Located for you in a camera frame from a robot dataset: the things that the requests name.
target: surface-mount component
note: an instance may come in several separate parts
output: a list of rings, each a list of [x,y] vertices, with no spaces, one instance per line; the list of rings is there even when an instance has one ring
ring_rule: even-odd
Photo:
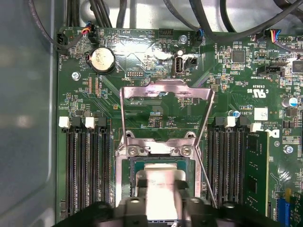
[[[303,61],[293,61],[293,73],[303,73]]]
[[[245,63],[245,51],[233,50],[232,51],[233,63]]]
[[[114,52],[106,47],[94,49],[88,56],[87,61],[98,73],[110,73],[116,66]]]

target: green circuit board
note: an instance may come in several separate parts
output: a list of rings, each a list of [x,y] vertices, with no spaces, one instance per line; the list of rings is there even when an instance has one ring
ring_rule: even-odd
[[[63,27],[60,32],[68,41],[79,34],[81,28]],[[187,37],[185,44],[180,43],[181,35]],[[107,184],[103,185],[101,192],[106,190],[105,199],[115,205],[116,175],[115,150],[122,138],[120,88],[126,86],[146,86],[159,79],[181,79],[193,88],[211,88],[215,91],[214,103],[207,119],[212,124],[215,117],[226,118],[229,111],[239,111],[251,123],[261,123],[260,130],[267,133],[255,133],[262,136],[260,144],[255,150],[249,149],[247,158],[257,160],[259,168],[246,169],[245,176],[254,178],[248,183],[253,190],[263,190],[262,196],[257,195],[253,200],[260,200],[260,212],[276,219],[276,200],[283,196],[286,188],[295,192],[302,191],[302,110],[303,110],[303,67],[297,53],[288,53],[268,40],[257,40],[255,36],[247,37],[241,41],[226,44],[214,44],[207,37],[201,42],[195,40],[194,31],[160,30],[131,30],[131,29],[99,29],[97,30],[98,44],[92,44],[87,35],[78,44],[69,50],[69,55],[60,55],[58,62],[58,119],[68,116],[71,121],[79,117],[85,123],[86,117],[106,118],[107,131],[102,139],[97,135],[88,139],[84,126],[80,134],[67,136],[66,131],[58,128],[57,148],[57,221],[67,217],[67,181],[75,183],[75,194],[80,190],[77,170],[82,163],[82,153],[77,151],[71,161],[67,150],[72,147],[76,150],[88,150],[88,144],[93,144],[98,161],[95,166],[105,168]],[[279,41],[289,47],[301,48],[301,41],[297,37],[281,35]],[[87,61],[87,55],[98,47],[106,47],[113,51],[116,57],[116,66],[111,73],[96,73]],[[193,62],[189,62],[182,73],[175,71],[175,56],[181,50],[190,55]],[[265,65],[276,66],[279,70],[262,70]],[[72,74],[80,74],[79,80],[73,80]],[[282,106],[283,100],[294,97],[298,101],[295,108]],[[137,138],[154,138],[156,141],[166,141],[169,138],[182,138],[187,131],[198,132],[202,116],[207,103],[198,98],[175,98],[173,94],[165,91],[158,97],[134,97],[124,101],[125,125]],[[245,134],[245,141],[249,141],[253,134]],[[206,129],[200,142],[205,165],[207,165],[207,136]],[[73,169],[74,178],[67,177],[67,160]],[[245,165],[251,165],[246,159]],[[122,197],[129,196],[131,192],[130,161],[124,163],[122,178]],[[260,181],[257,189],[253,184]],[[88,187],[83,186],[91,196]],[[202,180],[201,196],[207,197],[207,188]],[[244,194],[244,203],[250,205]],[[86,195],[74,195],[73,201],[83,201],[82,206],[88,205]],[[271,208],[266,209],[267,202]],[[77,212],[81,207],[74,207]]]

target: integrated circuit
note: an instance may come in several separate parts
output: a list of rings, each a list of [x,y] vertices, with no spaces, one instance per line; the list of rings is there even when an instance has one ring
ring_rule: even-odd
[[[303,61],[293,61],[293,73],[303,73]]]
[[[232,51],[233,63],[245,63],[245,51],[233,50]]]

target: internal usb port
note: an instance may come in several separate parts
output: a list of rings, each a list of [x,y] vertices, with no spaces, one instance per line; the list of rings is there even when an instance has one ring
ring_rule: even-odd
[[[182,57],[178,56],[175,58],[175,72],[182,73],[184,71],[184,63]]]

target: connector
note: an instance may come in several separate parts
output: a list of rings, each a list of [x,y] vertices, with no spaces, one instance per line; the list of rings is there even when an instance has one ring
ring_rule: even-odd
[[[184,71],[184,62],[181,56],[175,58],[175,72],[182,73]]]
[[[283,224],[283,226],[289,226],[290,209],[289,203],[285,201],[285,198],[277,199],[277,221]]]
[[[63,34],[62,32],[58,32],[57,33],[57,43],[59,43],[61,45],[67,45],[68,44],[67,36],[65,34]],[[57,52],[62,55],[68,55],[67,49],[61,49],[61,48],[57,47]]]

